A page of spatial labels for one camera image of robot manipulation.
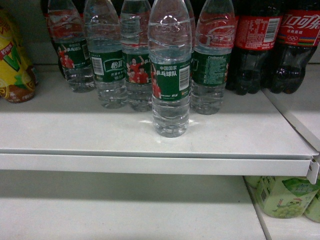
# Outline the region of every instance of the white shelf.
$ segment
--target white shelf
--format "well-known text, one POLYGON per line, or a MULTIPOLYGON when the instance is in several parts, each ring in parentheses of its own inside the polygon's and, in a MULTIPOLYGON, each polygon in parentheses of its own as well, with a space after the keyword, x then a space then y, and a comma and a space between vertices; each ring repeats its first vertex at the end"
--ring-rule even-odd
POLYGON ((293 125, 293 127, 320 152, 320 65, 308 65, 300 88, 293 94, 265 95, 293 125))
POLYGON ((1 240, 265 240, 240 176, 0 171, 0 188, 1 240))
POLYGON ((306 176, 317 155, 260 91, 225 93, 220 112, 190 113, 177 138, 152 113, 103 108, 96 91, 73 93, 42 73, 34 99, 0 100, 0 169, 109 173, 306 176))
POLYGON ((261 226, 267 240, 319 240, 320 239, 320 224, 311 221, 304 215, 281 219, 266 215, 254 196, 255 189, 248 187, 252 196, 252 201, 259 217, 261 226))

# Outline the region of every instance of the light green bottle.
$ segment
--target light green bottle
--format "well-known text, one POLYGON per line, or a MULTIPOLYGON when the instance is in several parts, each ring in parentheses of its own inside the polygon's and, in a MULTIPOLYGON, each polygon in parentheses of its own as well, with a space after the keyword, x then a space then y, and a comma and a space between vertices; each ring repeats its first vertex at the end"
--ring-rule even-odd
POLYGON ((280 219, 301 216, 320 189, 306 177, 263 176, 255 198, 265 214, 280 219))
POLYGON ((304 215, 314 222, 320 223, 320 191, 312 199, 310 205, 306 208, 304 215))
POLYGON ((261 176, 244 176, 244 179, 250 187, 256 189, 259 185, 261 176))

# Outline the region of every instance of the shelf bracket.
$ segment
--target shelf bracket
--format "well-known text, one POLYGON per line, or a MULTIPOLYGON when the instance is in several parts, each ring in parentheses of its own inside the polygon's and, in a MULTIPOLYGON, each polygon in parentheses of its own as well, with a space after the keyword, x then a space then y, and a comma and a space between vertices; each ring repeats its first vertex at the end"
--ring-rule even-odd
POLYGON ((320 168, 320 156, 314 156, 313 159, 310 161, 308 173, 306 174, 306 178, 310 181, 311 184, 316 184, 317 177, 319 174, 320 168))

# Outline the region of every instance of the white background wall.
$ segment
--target white background wall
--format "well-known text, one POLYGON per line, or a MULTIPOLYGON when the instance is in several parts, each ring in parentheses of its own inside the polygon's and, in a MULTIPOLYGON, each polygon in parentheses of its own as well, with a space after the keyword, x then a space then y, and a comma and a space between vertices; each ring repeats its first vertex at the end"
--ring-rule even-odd
MULTIPOLYGON (((0 0, 19 22, 28 54, 34 64, 57 64, 58 58, 51 45, 40 0, 0 0)), ((310 63, 320 63, 320 47, 310 63)))

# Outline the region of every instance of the olympic rings logo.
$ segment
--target olympic rings logo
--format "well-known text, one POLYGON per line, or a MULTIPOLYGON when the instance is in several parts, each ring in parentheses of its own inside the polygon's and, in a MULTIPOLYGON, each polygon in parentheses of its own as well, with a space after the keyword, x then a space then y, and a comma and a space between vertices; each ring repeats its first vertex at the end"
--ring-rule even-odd
POLYGON ((298 40, 298 37, 297 36, 287 36, 286 37, 290 42, 295 42, 298 40))

